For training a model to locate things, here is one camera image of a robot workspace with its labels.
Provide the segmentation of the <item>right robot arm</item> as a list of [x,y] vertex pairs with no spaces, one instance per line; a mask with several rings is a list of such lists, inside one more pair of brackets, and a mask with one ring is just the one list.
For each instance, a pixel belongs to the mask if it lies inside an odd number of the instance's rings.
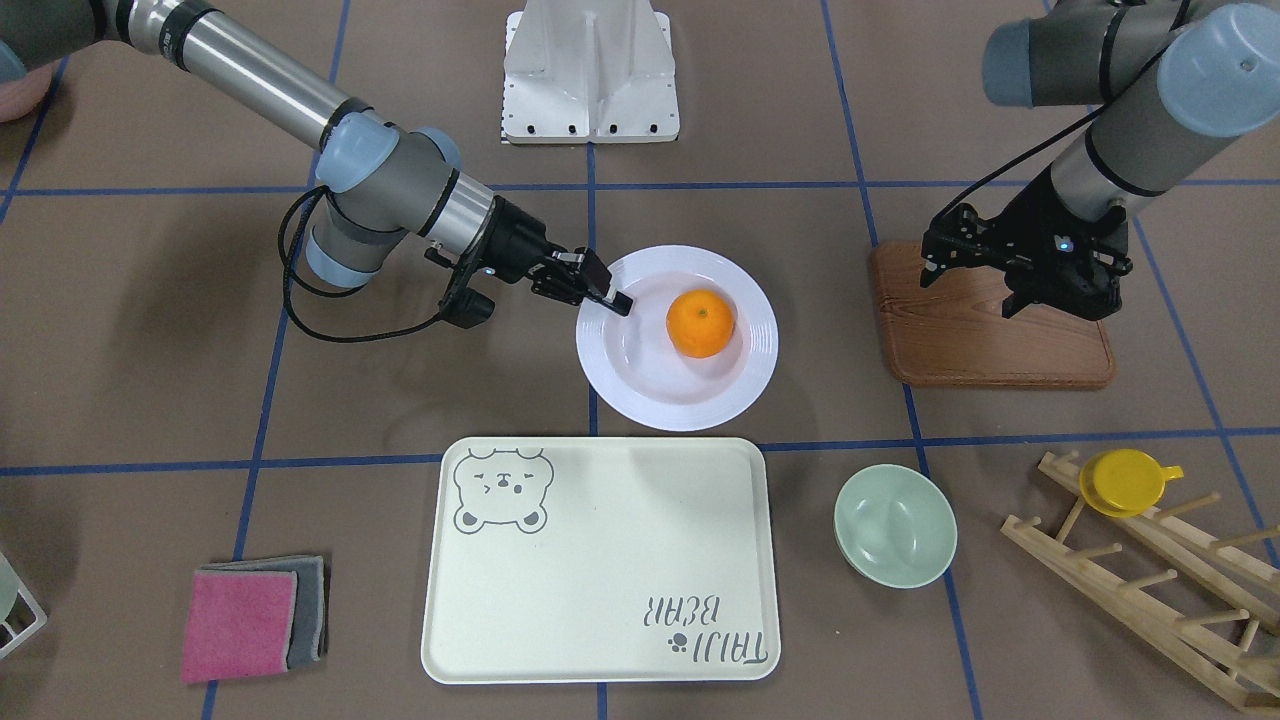
[[475,327],[494,302],[479,282],[625,316],[630,297],[586,241],[463,172],[439,132],[383,118],[328,78],[343,44],[338,1],[320,1],[320,68],[210,1],[5,1],[3,79],[49,68],[35,115],[3,135],[3,206],[36,199],[282,199],[291,213],[282,302],[366,290],[398,250],[444,270],[428,315]]

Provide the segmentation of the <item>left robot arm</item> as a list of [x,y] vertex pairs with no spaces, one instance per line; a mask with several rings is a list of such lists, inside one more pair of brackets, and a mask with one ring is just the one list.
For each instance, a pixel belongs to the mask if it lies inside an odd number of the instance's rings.
[[1002,314],[1043,304],[1116,313],[1129,224],[1240,137],[1277,117],[1275,1],[1060,1],[1000,26],[982,79],[1000,106],[1092,105],[1096,118],[993,219]]

